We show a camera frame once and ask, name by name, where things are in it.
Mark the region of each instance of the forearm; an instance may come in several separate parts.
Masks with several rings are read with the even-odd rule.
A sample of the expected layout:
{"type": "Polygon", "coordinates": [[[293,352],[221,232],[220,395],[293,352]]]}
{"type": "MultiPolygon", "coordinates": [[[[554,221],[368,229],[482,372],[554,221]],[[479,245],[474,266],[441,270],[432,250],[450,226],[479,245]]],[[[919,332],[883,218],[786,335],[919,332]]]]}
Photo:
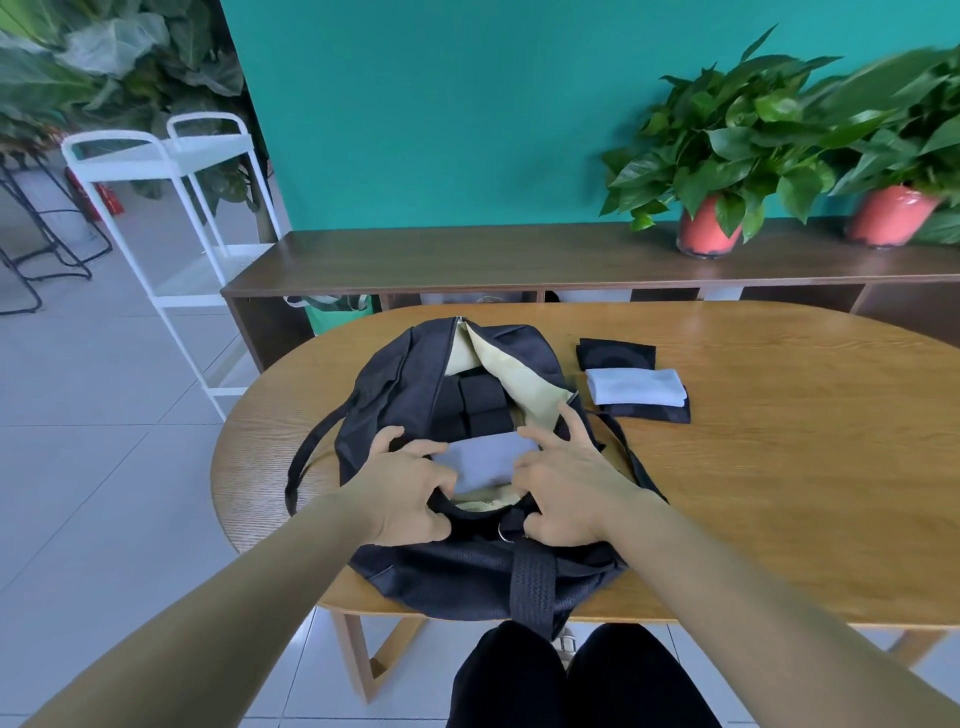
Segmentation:
{"type": "Polygon", "coordinates": [[[610,539],[761,726],[960,721],[923,680],[656,496],[611,513],[610,539]]]}
{"type": "Polygon", "coordinates": [[[315,498],[116,645],[25,726],[236,725],[367,530],[341,493],[315,498]]]}

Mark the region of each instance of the pink plant pot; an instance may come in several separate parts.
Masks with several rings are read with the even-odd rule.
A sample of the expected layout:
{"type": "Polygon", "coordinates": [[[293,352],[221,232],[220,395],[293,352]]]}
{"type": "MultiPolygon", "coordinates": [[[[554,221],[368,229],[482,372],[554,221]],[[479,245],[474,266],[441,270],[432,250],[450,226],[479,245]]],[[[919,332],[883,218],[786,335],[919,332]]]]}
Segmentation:
{"type": "Polygon", "coordinates": [[[898,184],[868,194],[847,223],[847,239],[871,248],[903,245],[941,202],[898,184]]]}
{"type": "Polygon", "coordinates": [[[730,237],[720,229],[716,212],[718,199],[715,195],[707,197],[692,219],[684,210],[680,218],[680,234],[677,236],[677,248],[681,253],[693,257],[719,257],[732,250],[740,237],[741,228],[733,231],[730,237]]]}

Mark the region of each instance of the red object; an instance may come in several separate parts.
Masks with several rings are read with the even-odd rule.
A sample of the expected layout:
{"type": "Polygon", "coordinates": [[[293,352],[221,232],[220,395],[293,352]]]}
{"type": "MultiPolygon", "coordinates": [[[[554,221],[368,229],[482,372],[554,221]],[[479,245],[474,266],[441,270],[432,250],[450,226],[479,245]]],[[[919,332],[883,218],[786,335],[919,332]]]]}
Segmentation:
{"type": "MultiPolygon", "coordinates": [[[[73,170],[69,167],[66,170],[66,178],[70,180],[70,186],[73,187],[74,191],[77,193],[77,196],[86,202],[86,209],[90,213],[90,216],[94,220],[100,220],[100,213],[97,212],[97,208],[90,203],[90,198],[86,196],[84,189],[80,187],[80,183],[77,182],[77,178],[74,176],[73,170]]],[[[93,188],[97,190],[97,194],[100,195],[100,199],[104,201],[104,206],[107,208],[107,212],[109,212],[113,217],[123,214],[123,205],[120,204],[120,199],[116,196],[116,193],[112,189],[101,182],[94,182],[93,188]]]]}
{"type": "Polygon", "coordinates": [[[847,239],[871,248],[903,245],[940,203],[939,197],[924,195],[902,184],[874,190],[848,221],[847,239]]]}
{"type": "Polygon", "coordinates": [[[729,253],[733,244],[740,237],[742,226],[727,237],[717,222],[716,203],[720,198],[716,195],[707,197],[697,210],[693,219],[686,214],[680,218],[680,234],[677,236],[677,247],[682,253],[694,257],[718,257],[729,253]]]}

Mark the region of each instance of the white metal cart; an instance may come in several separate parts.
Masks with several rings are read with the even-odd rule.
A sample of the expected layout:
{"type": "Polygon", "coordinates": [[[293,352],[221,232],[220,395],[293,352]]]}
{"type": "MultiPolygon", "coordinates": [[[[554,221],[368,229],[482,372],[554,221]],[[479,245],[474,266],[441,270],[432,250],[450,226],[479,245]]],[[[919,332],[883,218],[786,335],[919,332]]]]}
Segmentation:
{"type": "Polygon", "coordinates": [[[228,245],[216,221],[210,213],[206,198],[200,184],[197,182],[197,172],[212,167],[220,162],[234,157],[248,155],[251,169],[260,187],[261,198],[264,200],[270,213],[277,238],[280,238],[280,225],[276,219],[276,211],[271,202],[266,181],[260,172],[256,154],[253,151],[253,139],[243,120],[232,113],[219,111],[200,111],[171,116],[167,121],[168,139],[160,139],[151,133],[106,130],[98,132],[83,132],[71,134],[60,144],[63,157],[84,189],[87,198],[100,213],[101,219],[107,226],[116,246],[123,252],[130,263],[133,273],[147,292],[157,314],[170,329],[180,351],[190,364],[190,368],[197,380],[204,388],[213,406],[221,418],[226,418],[223,406],[218,397],[242,395],[247,387],[256,378],[256,368],[246,345],[237,339],[233,347],[218,360],[218,364],[210,375],[205,375],[197,361],[183,343],[177,333],[170,316],[169,308],[193,308],[200,306],[226,306],[220,289],[233,279],[240,271],[250,265],[258,257],[266,253],[272,244],[234,244],[228,245]],[[238,133],[219,133],[199,136],[180,136],[177,126],[184,122],[201,119],[222,119],[231,121],[237,126],[238,133]],[[78,158],[75,147],[93,141],[140,141],[144,142],[119,152],[111,152],[87,159],[78,158]],[[204,223],[193,207],[193,202],[187,193],[183,178],[186,177],[204,212],[209,231],[213,234],[216,245],[211,244],[207,236],[204,223]],[[113,218],[93,187],[94,182],[131,182],[134,180],[169,180],[180,196],[180,201],[186,209],[190,223],[193,225],[203,252],[182,267],[173,276],[163,282],[153,285],[144,270],[137,263],[136,258],[127,245],[123,234],[113,222],[113,218]]]}

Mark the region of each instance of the light blue folded cloth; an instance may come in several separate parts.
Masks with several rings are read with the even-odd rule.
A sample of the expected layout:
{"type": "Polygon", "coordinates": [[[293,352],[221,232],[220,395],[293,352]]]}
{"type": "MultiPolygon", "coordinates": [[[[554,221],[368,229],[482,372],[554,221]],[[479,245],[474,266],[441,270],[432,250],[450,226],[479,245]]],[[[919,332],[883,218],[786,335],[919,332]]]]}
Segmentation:
{"type": "Polygon", "coordinates": [[[587,369],[587,387],[597,405],[665,404],[683,407],[686,400],[686,389],[675,369],[587,369]]]}
{"type": "Polygon", "coordinates": [[[457,472],[455,493],[469,493],[477,488],[506,485],[514,479],[514,461],[537,443],[516,432],[471,437],[450,443],[446,452],[433,455],[433,461],[457,472]]]}

